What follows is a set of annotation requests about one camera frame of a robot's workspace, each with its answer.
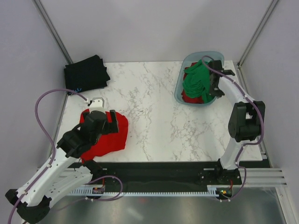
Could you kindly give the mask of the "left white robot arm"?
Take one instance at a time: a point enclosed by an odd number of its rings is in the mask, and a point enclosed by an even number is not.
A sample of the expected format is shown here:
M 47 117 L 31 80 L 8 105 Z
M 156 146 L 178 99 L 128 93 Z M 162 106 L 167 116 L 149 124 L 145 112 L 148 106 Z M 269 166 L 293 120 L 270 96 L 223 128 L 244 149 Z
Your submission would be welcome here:
M 50 209 L 75 188 L 89 183 L 99 183 L 102 168 L 94 160 L 84 160 L 74 174 L 59 182 L 55 180 L 76 159 L 91 149 L 102 135 L 119 131 L 116 112 L 85 113 L 84 122 L 67 131 L 57 143 L 55 153 L 22 187 L 10 189 L 6 194 L 13 210 L 28 224 L 36 224 L 47 216 Z

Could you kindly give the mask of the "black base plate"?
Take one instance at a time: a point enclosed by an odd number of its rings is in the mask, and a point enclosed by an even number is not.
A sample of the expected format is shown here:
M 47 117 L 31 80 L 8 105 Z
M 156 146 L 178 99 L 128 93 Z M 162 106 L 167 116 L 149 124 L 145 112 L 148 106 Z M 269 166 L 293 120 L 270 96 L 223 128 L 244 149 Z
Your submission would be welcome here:
M 226 171 L 219 162 L 94 162 L 95 180 L 104 177 L 108 192 L 182 192 L 203 191 L 207 185 L 241 185 L 238 169 Z

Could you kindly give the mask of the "aluminium frame post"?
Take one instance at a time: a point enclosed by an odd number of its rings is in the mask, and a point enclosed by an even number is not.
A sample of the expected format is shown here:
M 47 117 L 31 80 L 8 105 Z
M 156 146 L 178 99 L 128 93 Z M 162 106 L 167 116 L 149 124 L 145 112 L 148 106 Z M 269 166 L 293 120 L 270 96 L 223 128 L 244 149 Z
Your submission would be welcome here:
M 57 29 L 55 28 L 49 14 L 47 13 L 47 10 L 45 8 L 45 6 L 43 5 L 41 0 L 32 0 L 32 2 L 34 3 L 38 13 L 40 14 L 40 16 L 42 17 L 44 23 L 46 24 L 49 32 L 51 33 L 52 37 L 54 38 L 56 44 L 58 45 L 61 53 L 63 54 L 65 60 L 67 61 L 68 64 L 72 64 L 73 60 L 67 50 L 67 48 L 65 47 L 59 33 L 57 32 Z
M 251 49 L 254 47 L 256 41 L 258 40 L 259 36 L 261 35 L 263 29 L 265 28 L 268 20 L 270 19 L 271 15 L 273 14 L 274 10 L 276 9 L 277 5 L 279 4 L 280 0 L 271 0 L 270 4 L 268 5 L 265 13 L 263 14 L 257 28 L 255 29 L 252 37 L 250 38 L 249 43 L 247 44 L 244 52 L 241 55 L 241 58 L 239 59 L 237 66 L 238 68 L 241 68 L 241 66 L 244 64 L 245 60 L 247 59 L 249 53 L 251 52 Z

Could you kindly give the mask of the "red t shirt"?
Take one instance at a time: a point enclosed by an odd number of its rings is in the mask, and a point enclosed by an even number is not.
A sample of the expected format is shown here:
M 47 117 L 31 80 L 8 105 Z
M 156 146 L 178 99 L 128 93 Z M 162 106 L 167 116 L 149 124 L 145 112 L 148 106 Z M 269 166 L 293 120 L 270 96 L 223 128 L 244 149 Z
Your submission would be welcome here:
M 191 63 L 190 67 L 194 66 L 196 63 L 197 62 Z M 187 76 L 187 73 L 184 73 L 183 81 L 185 80 L 186 76 Z M 191 103 L 191 104 L 203 104 L 204 103 L 204 101 L 203 101 L 203 99 L 202 99 L 201 96 L 200 97 L 196 97 L 196 98 L 191 98 L 191 97 L 187 96 L 186 93 L 185 93 L 184 88 L 182 90 L 181 95 L 182 95 L 183 101 L 186 102 L 186 103 Z
M 125 149 L 128 137 L 128 119 L 118 112 L 116 112 L 116 119 L 118 121 L 119 132 L 102 135 L 96 145 L 81 155 L 80 158 L 83 162 Z

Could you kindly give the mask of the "left aluminium frame post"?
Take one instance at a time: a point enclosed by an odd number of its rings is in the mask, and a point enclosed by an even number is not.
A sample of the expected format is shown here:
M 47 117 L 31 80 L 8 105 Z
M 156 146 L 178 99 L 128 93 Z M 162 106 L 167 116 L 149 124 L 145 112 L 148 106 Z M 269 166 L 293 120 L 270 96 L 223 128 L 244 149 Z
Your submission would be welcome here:
M 68 64 L 72 64 L 73 60 L 67 50 L 67 48 L 65 47 L 59 33 L 57 32 L 57 29 L 55 28 L 49 14 L 47 13 L 47 10 L 45 8 L 45 6 L 43 5 L 41 0 L 32 0 L 32 2 L 34 3 L 38 13 L 40 14 L 40 16 L 42 17 L 44 23 L 46 24 L 49 32 L 51 33 L 52 37 L 54 38 L 56 44 L 58 45 L 61 53 L 63 54 L 65 60 L 67 61 Z

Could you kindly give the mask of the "folded black t shirt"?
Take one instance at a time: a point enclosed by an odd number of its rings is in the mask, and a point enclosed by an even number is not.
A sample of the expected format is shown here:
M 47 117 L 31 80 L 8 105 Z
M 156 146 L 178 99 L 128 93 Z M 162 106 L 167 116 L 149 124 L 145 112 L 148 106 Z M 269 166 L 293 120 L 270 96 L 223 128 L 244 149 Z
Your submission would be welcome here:
M 107 87 L 110 76 L 103 59 L 94 55 L 64 68 L 65 87 L 75 92 L 85 92 Z

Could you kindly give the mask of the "right aluminium frame post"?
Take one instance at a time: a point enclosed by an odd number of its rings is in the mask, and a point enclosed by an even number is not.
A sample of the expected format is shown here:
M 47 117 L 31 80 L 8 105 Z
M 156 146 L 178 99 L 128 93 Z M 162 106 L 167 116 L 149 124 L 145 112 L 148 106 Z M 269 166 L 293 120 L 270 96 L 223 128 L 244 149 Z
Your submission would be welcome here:
M 277 5 L 279 4 L 280 0 L 271 0 L 270 4 L 268 5 L 265 13 L 263 14 L 257 28 L 255 29 L 252 37 L 250 38 L 249 43 L 247 44 L 244 52 L 241 55 L 241 58 L 239 59 L 237 66 L 238 68 L 241 68 L 241 66 L 244 64 L 245 60 L 247 59 L 249 53 L 251 52 L 251 49 L 254 47 L 256 41 L 258 40 L 259 36 L 261 35 L 263 29 L 265 28 L 268 20 L 270 19 L 271 15 L 273 14 L 274 10 L 276 9 Z

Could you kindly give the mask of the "blue plastic basin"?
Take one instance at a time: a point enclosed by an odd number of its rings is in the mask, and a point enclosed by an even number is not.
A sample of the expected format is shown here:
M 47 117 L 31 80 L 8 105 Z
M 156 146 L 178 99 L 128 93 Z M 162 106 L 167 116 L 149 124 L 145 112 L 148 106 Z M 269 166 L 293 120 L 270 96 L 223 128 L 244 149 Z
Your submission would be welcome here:
M 224 56 L 217 51 L 201 51 L 189 54 L 182 62 L 175 88 L 175 99 L 184 105 L 204 106 L 213 103 L 216 97 L 210 95 L 209 62 L 221 61 Z

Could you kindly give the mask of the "green t shirt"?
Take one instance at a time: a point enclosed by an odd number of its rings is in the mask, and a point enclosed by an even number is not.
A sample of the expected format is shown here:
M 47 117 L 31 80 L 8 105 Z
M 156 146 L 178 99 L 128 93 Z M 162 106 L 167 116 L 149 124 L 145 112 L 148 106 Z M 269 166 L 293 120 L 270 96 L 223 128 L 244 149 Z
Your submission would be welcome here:
M 187 73 L 183 81 L 183 88 L 191 98 L 202 97 L 204 104 L 211 102 L 214 97 L 209 94 L 210 74 L 208 68 L 199 60 L 194 66 L 184 69 Z

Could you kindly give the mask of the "aluminium rail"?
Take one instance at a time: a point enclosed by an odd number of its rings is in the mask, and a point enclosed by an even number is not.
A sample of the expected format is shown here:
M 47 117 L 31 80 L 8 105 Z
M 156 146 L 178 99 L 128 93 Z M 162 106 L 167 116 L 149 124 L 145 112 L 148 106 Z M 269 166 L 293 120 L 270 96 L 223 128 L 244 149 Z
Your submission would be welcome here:
M 285 187 L 284 174 L 279 168 L 247 168 L 245 187 Z

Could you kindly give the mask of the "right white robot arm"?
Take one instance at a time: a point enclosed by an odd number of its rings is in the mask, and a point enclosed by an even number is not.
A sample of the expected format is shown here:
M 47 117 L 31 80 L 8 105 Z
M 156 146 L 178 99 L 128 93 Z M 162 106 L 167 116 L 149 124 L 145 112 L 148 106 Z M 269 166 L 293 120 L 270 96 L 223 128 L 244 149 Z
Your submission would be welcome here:
M 223 184 L 231 178 L 230 170 L 238 168 L 244 147 L 262 141 L 266 106 L 248 95 L 232 78 L 234 72 L 223 69 L 220 60 L 211 60 L 206 67 L 210 72 L 209 94 L 217 98 L 225 96 L 233 106 L 228 122 L 230 140 L 220 158 L 222 167 L 214 171 L 215 180 Z

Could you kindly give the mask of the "red t shirt in basin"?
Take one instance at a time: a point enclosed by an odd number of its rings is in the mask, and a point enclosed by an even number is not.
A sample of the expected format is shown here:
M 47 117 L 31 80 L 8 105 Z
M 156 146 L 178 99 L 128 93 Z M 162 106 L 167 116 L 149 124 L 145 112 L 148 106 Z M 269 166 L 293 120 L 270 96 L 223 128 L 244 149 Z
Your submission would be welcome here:
M 191 63 L 190 67 L 194 66 L 196 63 L 197 62 Z M 187 76 L 187 73 L 184 73 L 183 81 L 185 80 L 186 76 Z M 186 103 L 191 103 L 191 104 L 203 104 L 204 103 L 204 101 L 203 101 L 203 99 L 202 99 L 201 96 L 200 97 L 196 97 L 196 98 L 191 98 L 191 97 L 187 96 L 186 93 L 185 93 L 184 88 L 182 90 L 181 95 L 182 95 L 183 101 L 186 102 Z

